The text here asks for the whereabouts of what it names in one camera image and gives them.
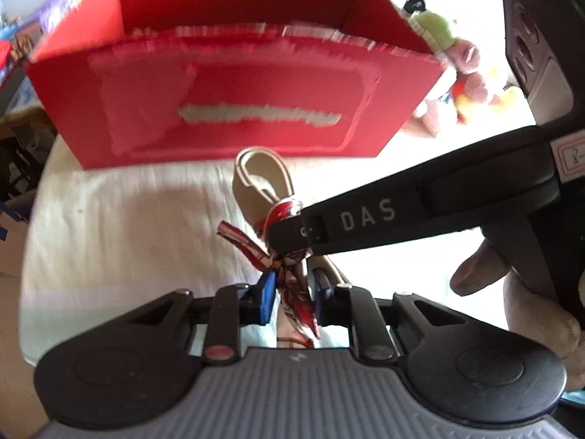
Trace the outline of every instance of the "gray ribbed surface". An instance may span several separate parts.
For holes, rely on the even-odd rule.
[[[251,349],[228,368],[204,371],[181,404],[121,431],[52,423],[39,439],[567,439],[551,420],[507,430],[452,424],[417,403],[390,369],[346,349]]]

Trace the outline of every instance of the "red cardboard box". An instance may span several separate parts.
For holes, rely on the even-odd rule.
[[[389,0],[83,0],[28,66],[84,168],[375,156],[442,71]]]

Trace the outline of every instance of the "table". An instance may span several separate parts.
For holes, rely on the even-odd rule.
[[[528,106],[438,139],[397,134],[374,159],[293,159],[297,197],[326,199],[503,131],[533,123]],[[196,297],[253,282],[258,272],[215,234],[221,220],[246,226],[231,193],[233,162],[178,162],[84,171],[58,137],[39,185],[24,257],[20,346],[35,364],[55,344],[177,288]],[[501,283],[468,298],[449,278],[481,242],[479,230],[333,256],[376,297],[416,292],[505,327]],[[249,331],[263,344],[270,331]],[[337,331],[335,341],[347,341]]]

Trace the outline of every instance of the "purple object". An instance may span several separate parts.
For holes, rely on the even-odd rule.
[[[41,24],[44,33],[53,31],[65,15],[75,8],[81,0],[45,0],[24,21],[23,26],[28,26],[37,21]]]

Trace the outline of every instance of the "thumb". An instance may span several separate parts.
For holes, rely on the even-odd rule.
[[[451,289],[457,295],[468,296],[504,277],[510,265],[487,240],[470,258],[463,261],[451,277]]]

